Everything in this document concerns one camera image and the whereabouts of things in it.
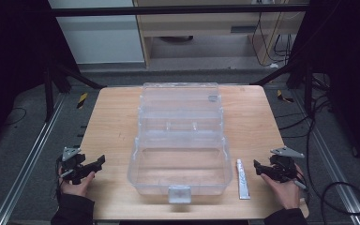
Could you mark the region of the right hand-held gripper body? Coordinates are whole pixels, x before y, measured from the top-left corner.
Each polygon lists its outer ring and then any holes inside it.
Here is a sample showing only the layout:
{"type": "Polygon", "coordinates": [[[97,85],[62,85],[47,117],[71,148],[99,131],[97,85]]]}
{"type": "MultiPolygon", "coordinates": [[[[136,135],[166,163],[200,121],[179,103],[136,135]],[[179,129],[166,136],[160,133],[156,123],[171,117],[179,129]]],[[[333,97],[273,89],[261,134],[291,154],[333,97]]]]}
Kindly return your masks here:
{"type": "Polygon", "coordinates": [[[270,164],[272,165],[272,171],[269,174],[271,179],[284,183],[297,177],[294,159],[304,158],[304,154],[287,146],[272,149],[271,153],[273,154],[273,156],[269,158],[270,164]]]}

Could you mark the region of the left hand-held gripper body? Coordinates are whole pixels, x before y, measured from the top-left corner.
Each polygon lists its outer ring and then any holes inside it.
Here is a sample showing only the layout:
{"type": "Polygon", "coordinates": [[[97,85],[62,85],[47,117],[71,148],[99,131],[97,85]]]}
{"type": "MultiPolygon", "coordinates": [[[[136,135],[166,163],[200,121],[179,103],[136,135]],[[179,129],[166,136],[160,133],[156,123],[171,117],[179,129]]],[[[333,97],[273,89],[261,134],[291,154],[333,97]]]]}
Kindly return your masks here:
{"type": "Polygon", "coordinates": [[[73,185],[79,185],[81,180],[87,176],[86,167],[83,166],[85,154],[81,154],[80,148],[65,147],[59,158],[59,176],[73,185]]]}

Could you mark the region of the person's left hand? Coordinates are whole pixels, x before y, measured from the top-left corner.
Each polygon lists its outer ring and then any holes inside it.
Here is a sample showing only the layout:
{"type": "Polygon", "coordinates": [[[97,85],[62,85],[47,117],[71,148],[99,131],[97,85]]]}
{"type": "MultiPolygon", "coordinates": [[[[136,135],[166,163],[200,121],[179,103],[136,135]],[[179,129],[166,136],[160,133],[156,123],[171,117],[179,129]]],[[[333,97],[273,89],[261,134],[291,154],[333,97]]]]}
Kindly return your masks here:
{"type": "Polygon", "coordinates": [[[58,181],[60,185],[60,192],[62,194],[85,197],[88,187],[92,183],[94,178],[95,172],[90,172],[78,185],[73,185],[72,183],[64,180],[63,178],[59,178],[58,181]]]}

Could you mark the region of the person's right hand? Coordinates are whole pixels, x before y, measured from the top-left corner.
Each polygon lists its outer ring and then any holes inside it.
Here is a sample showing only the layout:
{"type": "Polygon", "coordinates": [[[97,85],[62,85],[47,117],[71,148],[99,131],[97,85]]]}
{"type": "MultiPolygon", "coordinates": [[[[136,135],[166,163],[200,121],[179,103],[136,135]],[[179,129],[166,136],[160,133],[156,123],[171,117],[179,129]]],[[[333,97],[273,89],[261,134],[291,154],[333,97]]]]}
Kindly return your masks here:
{"type": "Polygon", "coordinates": [[[262,180],[273,190],[277,202],[284,209],[295,209],[300,207],[300,187],[296,185],[296,179],[280,183],[262,173],[262,180]]]}

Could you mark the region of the white ointment tube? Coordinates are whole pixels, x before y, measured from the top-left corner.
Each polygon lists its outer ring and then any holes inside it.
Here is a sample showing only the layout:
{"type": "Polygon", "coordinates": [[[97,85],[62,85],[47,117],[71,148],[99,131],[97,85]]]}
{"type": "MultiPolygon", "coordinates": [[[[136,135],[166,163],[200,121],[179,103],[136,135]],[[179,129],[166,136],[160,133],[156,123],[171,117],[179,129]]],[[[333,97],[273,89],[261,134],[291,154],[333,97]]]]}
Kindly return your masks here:
{"type": "Polygon", "coordinates": [[[236,169],[238,172],[238,188],[239,188],[239,199],[249,200],[250,195],[248,191],[248,182],[243,166],[243,162],[240,158],[236,160],[236,169]]]}

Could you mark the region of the yellow black floor tape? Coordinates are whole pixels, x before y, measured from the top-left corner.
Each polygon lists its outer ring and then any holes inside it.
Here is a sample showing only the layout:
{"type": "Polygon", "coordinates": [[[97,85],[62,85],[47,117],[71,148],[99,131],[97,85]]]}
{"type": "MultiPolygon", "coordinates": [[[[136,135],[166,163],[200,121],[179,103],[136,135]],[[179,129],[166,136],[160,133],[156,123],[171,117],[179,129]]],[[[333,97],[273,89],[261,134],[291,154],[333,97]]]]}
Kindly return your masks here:
{"type": "Polygon", "coordinates": [[[81,109],[83,107],[83,104],[84,104],[85,100],[87,99],[87,96],[88,96],[88,93],[86,93],[86,92],[81,94],[79,101],[77,103],[77,106],[76,106],[77,109],[81,109]]]}
{"type": "Polygon", "coordinates": [[[277,99],[288,102],[288,103],[293,103],[294,102],[293,98],[284,97],[281,90],[277,90],[277,99]]]}

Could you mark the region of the clear plastic storage box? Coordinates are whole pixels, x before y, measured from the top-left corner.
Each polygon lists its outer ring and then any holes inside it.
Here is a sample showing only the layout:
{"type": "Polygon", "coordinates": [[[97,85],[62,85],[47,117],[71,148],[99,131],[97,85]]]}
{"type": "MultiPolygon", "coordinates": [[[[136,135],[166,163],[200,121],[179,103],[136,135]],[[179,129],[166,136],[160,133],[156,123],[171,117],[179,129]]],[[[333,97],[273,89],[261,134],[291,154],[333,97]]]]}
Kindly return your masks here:
{"type": "Polygon", "coordinates": [[[169,203],[217,196],[233,179],[224,111],[215,82],[148,82],[127,170],[142,195],[169,203]]]}

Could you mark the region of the white cabinet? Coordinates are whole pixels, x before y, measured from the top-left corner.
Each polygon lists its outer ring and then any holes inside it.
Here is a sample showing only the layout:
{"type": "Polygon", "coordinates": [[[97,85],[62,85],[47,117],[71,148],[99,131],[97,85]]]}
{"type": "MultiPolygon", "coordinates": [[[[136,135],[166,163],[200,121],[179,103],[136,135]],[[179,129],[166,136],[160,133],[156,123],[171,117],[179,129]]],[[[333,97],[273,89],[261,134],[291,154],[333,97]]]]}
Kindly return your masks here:
{"type": "MultiPolygon", "coordinates": [[[[123,8],[132,0],[48,0],[51,8],[123,8]]],[[[58,17],[67,44],[79,65],[143,63],[136,17],[58,17]]]]}

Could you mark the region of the aluminium floor rail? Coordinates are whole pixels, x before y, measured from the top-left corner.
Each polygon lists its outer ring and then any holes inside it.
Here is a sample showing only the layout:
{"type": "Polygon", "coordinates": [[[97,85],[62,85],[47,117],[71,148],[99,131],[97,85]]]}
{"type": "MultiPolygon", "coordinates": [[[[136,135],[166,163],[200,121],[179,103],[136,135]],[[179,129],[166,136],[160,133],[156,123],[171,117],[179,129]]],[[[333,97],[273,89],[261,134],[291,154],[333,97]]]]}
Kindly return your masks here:
{"type": "Polygon", "coordinates": [[[8,192],[5,200],[0,206],[0,225],[7,225],[10,216],[20,199],[24,187],[28,182],[28,179],[35,168],[38,158],[48,140],[53,127],[57,121],[57,118],[62,111],[63,104],[67,98],[66,94],[59,94],[56,102],[53,105],[52,116],[43,124],[41,131],[39,132],[22,168],[20,169],[10,191],[8,192]]]}
{"type": "Polygon", "coordinates": [[[335,161],[333,155],[330,153],[327,144],[323,139],[323,135],[321,134],[319,129],[315,126],[315,119],[313,118],[314,112],[312,112],[312,115],[308,115],[305,112],[304,103],[301,95],[298,94],[296,91],[292,91],[292,95],[294,96],[294,100],[300,112],[307,117],[307,125],[308,125],[307,145],[306,145],[307,178],[310,184],[310,189],[315,193],[317,198],[320,200],[320,209],[321,209],[323,224],[329,225],[325,215],[325,207],[328,206],[327,201],[325,200],[325,196],[331,188],[335,188],[337,190],[340,199],[344,204],[345,211],[343,212],[343,214],[350,217],[354,225],[360,225],[360,202],[357,199],[357,195],[356,195],[356,193],[360,194],[360,189],[348,183],[343,171],[340,169],[338,163],[335,161]],[[317,192],[309,170],[310,141],[314,142],[316,150],[321,157],[324,167],[331,178],[331,182],[324,188],[324,191],[322,193],[317,192]]]}

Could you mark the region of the black metal frame stand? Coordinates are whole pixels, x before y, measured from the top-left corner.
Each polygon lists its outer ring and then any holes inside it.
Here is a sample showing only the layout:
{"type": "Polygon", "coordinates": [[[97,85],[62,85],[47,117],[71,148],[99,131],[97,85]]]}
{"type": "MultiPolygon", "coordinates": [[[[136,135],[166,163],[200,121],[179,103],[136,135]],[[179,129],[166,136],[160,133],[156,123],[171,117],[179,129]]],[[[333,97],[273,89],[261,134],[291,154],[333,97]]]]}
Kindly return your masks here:
{"type": "Polygon", "coordinates": [[[68,93],[71,90],[71,85],[67,80],[67,76],[94,89],[102,89],[104,85],[93,82],[85,78],[80,72],[72,70],[60,64],[50,64],[45,67],[44,89],[45,89],[45,102],[46,102],[46,117],[45,121],[48,122],[53,118],[53,84],[59,89],[60,93],[68,93]]]}
{"type": "Polygon", "coordinates": [[[256,82],[252,82],[251,85],[264,86],[286,73],[290,74],[286,82],[289,88],[294,89],[297,88],[300,83],[304,83],[304,109],[308,115],[312,115],[312,66],[306,60],[290,60],[284,67],[275,70],[256,82]]]}

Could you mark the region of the black horizontal frame bar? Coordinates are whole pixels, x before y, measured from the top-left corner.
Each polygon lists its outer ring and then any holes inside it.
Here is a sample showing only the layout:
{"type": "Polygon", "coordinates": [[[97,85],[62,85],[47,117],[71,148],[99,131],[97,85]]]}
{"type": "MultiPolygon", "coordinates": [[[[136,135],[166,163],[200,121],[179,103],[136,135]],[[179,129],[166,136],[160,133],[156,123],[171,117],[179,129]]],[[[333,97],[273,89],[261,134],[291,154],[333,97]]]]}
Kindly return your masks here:
{"type": "Polygon", "coordinates": [[[206,6],[159,6],[159,7],[97,7],[54,8],[46,13],[54,17],[76,16],[126,16],[126,15],[172,15],[251,12],[298,12],[307,11],[309,4],[274,5],[206,5],[206,6]]]}

